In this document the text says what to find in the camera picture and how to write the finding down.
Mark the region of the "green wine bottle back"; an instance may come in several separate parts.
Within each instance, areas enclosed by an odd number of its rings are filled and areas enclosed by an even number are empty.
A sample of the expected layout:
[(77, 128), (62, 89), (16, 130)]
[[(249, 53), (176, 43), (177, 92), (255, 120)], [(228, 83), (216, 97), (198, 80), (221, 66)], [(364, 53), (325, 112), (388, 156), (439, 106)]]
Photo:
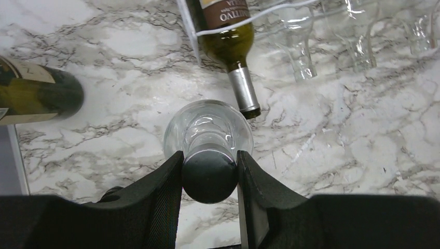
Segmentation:
[(1, 57), (1, 124), (66, 119), (84, 102), (84, 90), (70, 73)]

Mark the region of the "green wine bottle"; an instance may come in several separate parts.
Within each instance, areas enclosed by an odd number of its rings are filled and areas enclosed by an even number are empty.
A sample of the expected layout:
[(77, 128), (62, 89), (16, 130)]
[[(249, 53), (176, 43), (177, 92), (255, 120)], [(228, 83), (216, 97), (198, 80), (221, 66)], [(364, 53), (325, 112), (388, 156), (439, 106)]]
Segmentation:
[(1, 124), (66, 119), (84, 102), (84, 90), (70, 73), (1, 57)]
[[(250, 12), (246, 1), (187, 1), (196, 31), (227, 27), (246, 20)], [(238, 107), (246, 119), (260, 115), (260, 105), (246, 64), (246, 57), (254, 42), (251, 23), (203, 35), (199, 38), (206, 55), (226, 70)]]

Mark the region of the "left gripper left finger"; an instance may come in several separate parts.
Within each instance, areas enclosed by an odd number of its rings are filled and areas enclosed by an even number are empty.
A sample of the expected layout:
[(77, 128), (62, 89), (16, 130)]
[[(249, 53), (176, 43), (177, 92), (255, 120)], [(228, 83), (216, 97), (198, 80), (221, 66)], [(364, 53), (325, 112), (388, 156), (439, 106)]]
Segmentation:
[(183, 160), (178, 151), (98, 202), (1, 197), (1, 248), (175, 248)]

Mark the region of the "green wine bottle front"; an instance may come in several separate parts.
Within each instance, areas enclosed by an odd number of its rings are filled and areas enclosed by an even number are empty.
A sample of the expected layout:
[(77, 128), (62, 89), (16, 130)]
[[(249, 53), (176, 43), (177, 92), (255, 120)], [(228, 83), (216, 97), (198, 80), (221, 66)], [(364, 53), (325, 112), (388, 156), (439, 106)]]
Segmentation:
[[(246, 1), (187, 1), (196, 31), (227, 27), (246, 20), (250, 12)], [(246, 119), (260, 115), (260, 105), (246, 64), (246, 57), (254, 42), (251, 23), (203, 35), (199, 38), (206, 55), (226, 70), (238, 107)]]

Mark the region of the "clear bottle silver cap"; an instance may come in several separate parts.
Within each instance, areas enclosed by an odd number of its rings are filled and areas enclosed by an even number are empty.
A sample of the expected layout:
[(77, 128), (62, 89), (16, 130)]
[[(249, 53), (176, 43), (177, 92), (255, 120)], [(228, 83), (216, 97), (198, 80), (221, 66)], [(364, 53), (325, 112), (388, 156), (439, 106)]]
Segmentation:
[(163, 138), (166, 158), (182, 151), (182, 186), (195, 201), (219, 203), (238, 184), (237, 152), (253, 151), (253, 135), (244, 116), (218, 100), (182, 107), (169, 121)]

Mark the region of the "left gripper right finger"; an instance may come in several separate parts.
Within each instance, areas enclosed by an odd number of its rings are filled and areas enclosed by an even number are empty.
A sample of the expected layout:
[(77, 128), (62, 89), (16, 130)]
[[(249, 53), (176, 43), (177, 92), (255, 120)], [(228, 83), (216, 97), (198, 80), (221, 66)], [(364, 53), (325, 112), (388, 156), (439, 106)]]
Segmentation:
[(423, 196), (304, 197), (237, 153), (242, 248), (439, 248), (439, 201)]

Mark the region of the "clear glass bottle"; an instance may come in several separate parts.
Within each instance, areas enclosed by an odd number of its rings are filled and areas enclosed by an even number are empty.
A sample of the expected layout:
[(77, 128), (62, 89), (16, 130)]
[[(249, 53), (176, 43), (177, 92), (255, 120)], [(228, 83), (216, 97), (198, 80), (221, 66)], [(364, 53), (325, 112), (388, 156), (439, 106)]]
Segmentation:
[(296, 82), (303, 82), (317, 75), (309, 50), (313, 17), (308, 4), (280, 8), (265, 15), (263, 35), (271, 45), (284, 52), (292, 66)]
[(434, 34), (434, 17), (439, 1), (387, 1), (384, 8), (403, 25), (410, 53), (420, 55), (438, 47)]
[(379, 15), (378, 1), (321, 1), (325, 20), (342, 40), (358, 73), (376, 66), (371, 46), (371, 29)]

